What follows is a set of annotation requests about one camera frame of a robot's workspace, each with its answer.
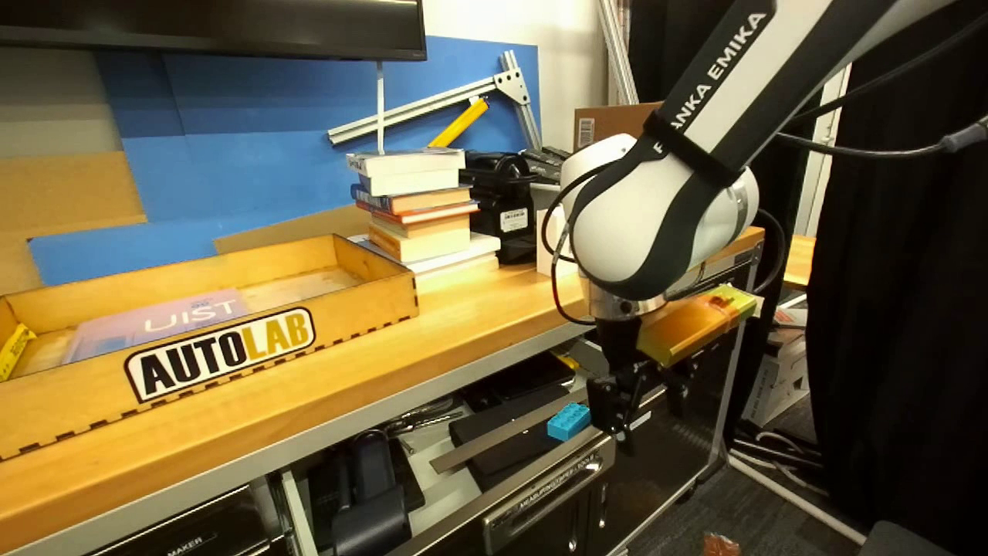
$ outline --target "autolab label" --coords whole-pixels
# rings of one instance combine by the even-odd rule
[[[222,374],[309,348],[314,322],[309,308],[287,308],[176,342],[138,348],[127,358],[127,381],[138,401],[153,401]]]

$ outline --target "blue wall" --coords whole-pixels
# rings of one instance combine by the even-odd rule
[[[517,50],[537,102],[537,51],[518,42],[431,38],[427,61],[385,61],[385,102],[404,104],[500,71]],[[145,226],[35,237],[46,283],[210,256],[244,229],[349,202],[346,152],[327,130],[374,113],[374,61],[95,51]],[[460,107],[385,133],[385,148],[424,148]],[[460,142],[524,148],[507,98]]]

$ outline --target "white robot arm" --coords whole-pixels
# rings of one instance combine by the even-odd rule
[[[612,376],[589,383],[604,430],[637,403],[641,315],[751,226],[749,162],[842,65],[952,0],[739,0],[650,118],[565,159],[573,252]]]

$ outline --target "metal bracket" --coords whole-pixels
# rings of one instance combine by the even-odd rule
[[[518,110],[518,122],[523,122],[529,148],[541,152],[544,138],[541,138],[541,130],[535,122],[524,75],[523,75],[523,65],[518,65],[512,50],[507,50],[500,56],[500,68],[504,68],[500,75],[491,75],[491,77],[482,77],[482,81],[472,81],[472,82],[463,82],[463,87],[453,87],[453,89],[445,89],[445,91],[409,102],[409,104],[398,104],[398,107],[389,107],[380,118],[372,113],[372,118],[335,125],[335,130],[327,130],[327,137],[332,137],[335,146],[341,146],[341,142],[351,142],[360,137],[374,133],[378,122],[380,125],[396,125],[396,122],[443,110],[448,104],[469,102],[469,98],[486,94],[486,91],[504,91]]]

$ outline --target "stack of books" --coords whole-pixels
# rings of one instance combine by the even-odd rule
[[[469,231],[480,202],[460,179],[460,148],[349,153],[357,168],[351,200],[372,213],[368,246],[398,258],[415,276],[431,276],[477,258],[494,258],[500,237]]]

